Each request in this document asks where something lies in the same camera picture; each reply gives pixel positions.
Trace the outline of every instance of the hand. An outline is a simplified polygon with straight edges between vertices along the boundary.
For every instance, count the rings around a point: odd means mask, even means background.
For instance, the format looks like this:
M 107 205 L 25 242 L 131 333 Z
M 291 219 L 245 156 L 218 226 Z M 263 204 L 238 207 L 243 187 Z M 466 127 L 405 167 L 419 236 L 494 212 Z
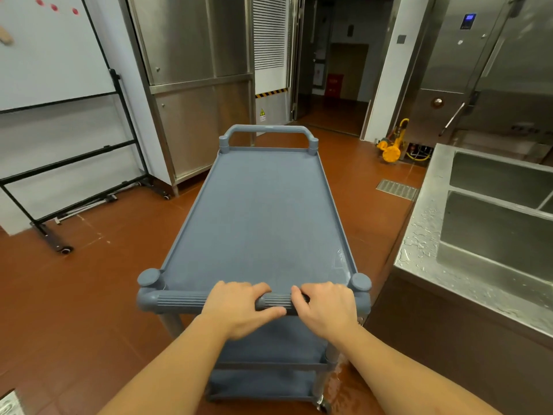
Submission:
M 309 303 L 301 293 L 309 296 Z M 292 303 L 303 323 L 334 345 L 344 330 L 357 325 L 353 291 L 343 284 L 304 284 L 301 290 L 293 286 Z
M 252 286 L 248 282 L 219 281 L 207 296 L 201 316 L 217 323 L 224 330 L 225 339 L 240 339 L 286 314 L 284 307 L 255 311 L 255 301 L 270 291 L 264 282 Z

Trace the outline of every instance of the cart top shelf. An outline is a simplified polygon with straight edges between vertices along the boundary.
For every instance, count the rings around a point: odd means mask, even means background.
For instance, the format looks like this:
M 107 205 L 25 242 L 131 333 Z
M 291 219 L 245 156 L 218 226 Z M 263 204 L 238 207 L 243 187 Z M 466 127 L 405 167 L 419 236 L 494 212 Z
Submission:
M 221 151 L 162 266 L 168 289 L 208 292 L 221 279 L 267 282 L 274 293 L 347 284 L 356 267 L 316 149 Z

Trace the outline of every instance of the whiteboard caster wheel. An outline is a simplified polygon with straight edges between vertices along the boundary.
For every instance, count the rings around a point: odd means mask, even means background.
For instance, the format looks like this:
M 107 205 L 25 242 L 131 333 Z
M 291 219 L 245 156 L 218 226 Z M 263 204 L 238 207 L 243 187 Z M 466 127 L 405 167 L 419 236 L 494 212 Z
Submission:
M 70 254 L 73 251 L 73 248 L 71 246 L 64 246 L 61 250 L 61 254 Z
M 330 402 L 328 400 L 323 399 L 320 404 L 317 405 L 317 410 L 321 413 L 331 414 L 332 413 L 332 406 L 330 405 Z

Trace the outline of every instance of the doorway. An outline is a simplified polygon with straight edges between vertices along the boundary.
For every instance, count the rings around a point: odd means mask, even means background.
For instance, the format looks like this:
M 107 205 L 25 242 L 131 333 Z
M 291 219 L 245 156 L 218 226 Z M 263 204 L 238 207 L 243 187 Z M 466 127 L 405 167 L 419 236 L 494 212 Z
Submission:
M 300 0 L 292 120 L 361 136 L 393 1 Z

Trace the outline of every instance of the left hand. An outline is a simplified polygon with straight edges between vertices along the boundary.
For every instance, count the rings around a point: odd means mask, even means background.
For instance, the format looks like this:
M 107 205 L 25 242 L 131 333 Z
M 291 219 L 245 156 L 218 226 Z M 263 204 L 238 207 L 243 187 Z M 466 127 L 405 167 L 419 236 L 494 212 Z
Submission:
M 219 281 L 207 297 L 201 316 L 212 319 L 225 333 L 225 339 L 240 339 L 271 320 L 286 314 L 284 307 L 255 311 L 255 301 L 271 287 L 266 283 L 225 283 Z

